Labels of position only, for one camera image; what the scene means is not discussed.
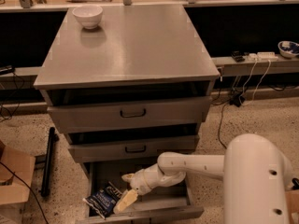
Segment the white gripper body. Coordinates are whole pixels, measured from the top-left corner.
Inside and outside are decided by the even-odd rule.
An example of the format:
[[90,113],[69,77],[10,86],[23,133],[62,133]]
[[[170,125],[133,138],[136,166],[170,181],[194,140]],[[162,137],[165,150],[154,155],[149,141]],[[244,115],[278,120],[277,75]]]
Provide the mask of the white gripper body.
[[166,175],[157,164],[154,164],[149,168],[129,174],[129,184],[138,195],[146,195],[158,187],[167,188],[174,186],[183,181],[185,176],[185,172]]

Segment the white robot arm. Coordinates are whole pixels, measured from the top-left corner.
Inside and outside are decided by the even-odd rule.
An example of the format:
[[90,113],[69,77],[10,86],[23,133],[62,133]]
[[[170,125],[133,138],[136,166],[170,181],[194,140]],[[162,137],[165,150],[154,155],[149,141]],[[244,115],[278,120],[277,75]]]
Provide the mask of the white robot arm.
[[122,177],[131,188],[114,211],[124,211],[157,187],[176,185],[187,173],[223,182],[224,224],[290,224],[286,188],[292,164],[272,142],[253,133],[234,138],[223,155],[162,153],[155,164]]

